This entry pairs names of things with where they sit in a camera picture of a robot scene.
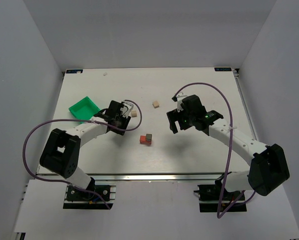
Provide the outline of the red wood block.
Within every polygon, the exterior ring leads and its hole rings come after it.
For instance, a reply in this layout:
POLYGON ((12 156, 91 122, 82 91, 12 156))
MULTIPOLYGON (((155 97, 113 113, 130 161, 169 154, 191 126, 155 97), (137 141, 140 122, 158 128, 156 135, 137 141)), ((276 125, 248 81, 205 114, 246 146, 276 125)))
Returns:
POLYGON ((152 139, 148 138, 146 135, 141 135, 139 138, 139 143, 143 145, 151 145, 152 139))

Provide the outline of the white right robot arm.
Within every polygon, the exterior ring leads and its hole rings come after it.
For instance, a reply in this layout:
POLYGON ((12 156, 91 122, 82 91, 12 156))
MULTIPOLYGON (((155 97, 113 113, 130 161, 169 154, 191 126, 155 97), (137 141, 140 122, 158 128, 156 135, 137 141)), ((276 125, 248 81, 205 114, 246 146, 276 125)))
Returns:
POLYGON ((217 187, 224 187, 224 194, 251 190, 267 196, 290 178, 284 150, 278 144, 266 145, 231 128, 220 113, 206 111, 197 95, 180 93, 173 101, 177 108, 167 112, 173 133, 195 127, 231 148, 248 164, 249 170, 229 172, 215 181, 217 187))

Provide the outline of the dark olive cube block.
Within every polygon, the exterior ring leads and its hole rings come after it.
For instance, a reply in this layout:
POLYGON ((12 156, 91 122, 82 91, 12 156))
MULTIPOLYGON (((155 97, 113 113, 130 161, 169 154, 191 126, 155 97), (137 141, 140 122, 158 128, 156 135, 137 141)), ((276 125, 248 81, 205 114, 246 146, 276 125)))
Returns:
POLYGON ((145 135, 145 140, 148 141, 148 142, 151 142, 152 141, 152 138, 153 138, 153 135, 148 133, 145 135))

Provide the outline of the wood cube with red square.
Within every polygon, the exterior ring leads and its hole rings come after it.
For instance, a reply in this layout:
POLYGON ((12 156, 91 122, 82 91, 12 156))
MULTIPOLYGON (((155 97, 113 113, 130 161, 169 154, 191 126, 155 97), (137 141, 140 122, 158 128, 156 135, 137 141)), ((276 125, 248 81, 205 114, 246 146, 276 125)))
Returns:
POLYGON ((136 111, 132 111, 132 112, 131 112, 131 117, 132 117, 132 118, 137 117, 137 112, 136 112, 136 111))

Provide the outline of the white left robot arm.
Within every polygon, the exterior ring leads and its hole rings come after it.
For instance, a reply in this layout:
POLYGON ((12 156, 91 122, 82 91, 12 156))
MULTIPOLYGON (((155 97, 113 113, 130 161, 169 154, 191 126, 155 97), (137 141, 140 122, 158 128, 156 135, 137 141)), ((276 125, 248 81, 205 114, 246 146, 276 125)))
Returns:
POLYGON ((98 112, 85 123, 76 127, 51 131, 39 164, 49 171, 63 177, 77 188, 93 191, 95 180, 78 167, 80 148, 89 141, 114 132, 124 135, 131 120, 132 103, 112 100, 105 112, 98 112))

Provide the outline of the green plastic tray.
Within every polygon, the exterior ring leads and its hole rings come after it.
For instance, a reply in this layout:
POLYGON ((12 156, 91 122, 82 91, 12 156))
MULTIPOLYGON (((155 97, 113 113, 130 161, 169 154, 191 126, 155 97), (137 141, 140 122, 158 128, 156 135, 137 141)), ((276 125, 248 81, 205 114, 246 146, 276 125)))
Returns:
POLYGON ((68 110, 77 120, 90 120, 100 111, 100 108, 88 96, 86 96, 69 107, 68 110))

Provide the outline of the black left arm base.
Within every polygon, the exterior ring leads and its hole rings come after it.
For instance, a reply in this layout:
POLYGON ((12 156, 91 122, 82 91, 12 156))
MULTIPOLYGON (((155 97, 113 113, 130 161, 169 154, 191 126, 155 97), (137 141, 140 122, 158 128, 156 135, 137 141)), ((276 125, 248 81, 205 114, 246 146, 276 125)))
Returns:
POLYGON ((84 192, 68 185, 65 191, 63 209, 65 210, 110 210, 116 198, 116 185, 96 184, 94 192, 99 194, 106 204, 98 195, 84 192))

